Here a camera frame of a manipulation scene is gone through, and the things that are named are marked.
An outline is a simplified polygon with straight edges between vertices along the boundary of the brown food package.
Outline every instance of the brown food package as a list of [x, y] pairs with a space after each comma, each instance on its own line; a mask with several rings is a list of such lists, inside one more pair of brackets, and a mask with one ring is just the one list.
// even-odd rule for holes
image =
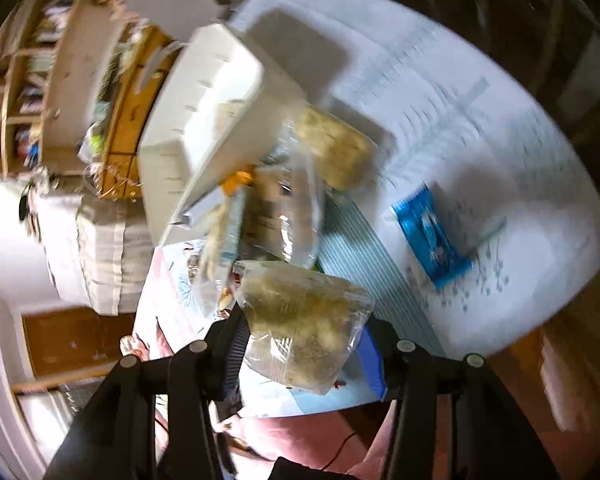
[[309, 106], [298, 124], [298, 137], [311, 147], [320, 176], [338, 191], [349, 190], [360, 181], [375, 148], [352, 126]]

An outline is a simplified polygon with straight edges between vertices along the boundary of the white plastic bin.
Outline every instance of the white plastic bin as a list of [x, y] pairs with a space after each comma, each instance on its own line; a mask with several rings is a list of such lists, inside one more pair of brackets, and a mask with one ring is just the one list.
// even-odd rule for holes
[[[156, 245], [189, 239], [180, 211], [257, 162], [296, 117], [304, 92], [272, 59], [224, 25], [201, 27], [171, 69], [138, 147], [142, 197]], [[244, 106], [221, 132], [218, 105]]]

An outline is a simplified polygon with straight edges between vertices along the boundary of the table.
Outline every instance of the table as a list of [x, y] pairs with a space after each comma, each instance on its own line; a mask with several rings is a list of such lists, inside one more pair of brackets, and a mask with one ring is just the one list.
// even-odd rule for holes
[[[539, 104], [459, 36], [389, 0], [246, 0], [229, 25], [257, 41], [313, 105], [378, 144], [363, 184], [328, 200], [318, 260], [365, 286], [376, 316], [401, 337], [453, 358], [493, 354], [551, 317], [600, 268], [600, 197], [583, 165]], [[410, 282], [407, 242], [382, 214], [423, 182], [453, 241], [474, 258], [440, 292]], [[177, 257], [164, 251], [154, 260], [178, 283]], [[143, 309], [141, 300], [137, 325]], [[174, 350], [195, 332], [160, 324]], [[319, 397], [264, 384], [243, 366], [243, 415], [377, 399], [356, 358], [343, 374], [346, 386]]]

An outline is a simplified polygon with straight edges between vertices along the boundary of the white tablecloth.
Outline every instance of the white tablecloth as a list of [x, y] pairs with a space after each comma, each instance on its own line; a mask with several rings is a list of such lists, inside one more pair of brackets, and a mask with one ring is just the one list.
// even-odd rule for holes
[[[366, 286], [400, 336], [461, 358], [547, 320], [600, 268], [600, 198], [540, 105], [445, 27], [389, 0], [246, 0], [230, 25], [379, 145], [331, 202], [319, 261]], [[382, 219], [423, 182], [474, 268], [441, 292], [408, 284], [407, 242]]]

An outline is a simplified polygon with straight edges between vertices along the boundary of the plastic bag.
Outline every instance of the plastic bag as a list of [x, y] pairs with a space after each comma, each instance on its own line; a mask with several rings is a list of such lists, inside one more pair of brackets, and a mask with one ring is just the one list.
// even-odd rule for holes
[[367, 136], [310, 106], [298, 122], [298, 137], [310, 147], [320, 176], [338, 191], [347, 191], [360, 182], [376, 150]]
[[362, 287], [284, 262], [240, 261], [235, 298], [251, 330], [245, 360], [286, 386], [325, 394], [374, 307]]
[[199, 315], [205, 319], [213, 319], [220, 311], [233, 306], [230, 279], [238, 257], [245, 199], [245, 186], [238, 186], [209, 213], [213, 219], [210, 231], [200, 257], [192, 262], [197, 269], [191, 281], [191, 293]]
[[254, 171], [244, 221], [245, 243], [311, 269], [318, 254], [323, 206], [324, 186], [315, 173], [313, 157], [295, 146], [282, 164]]

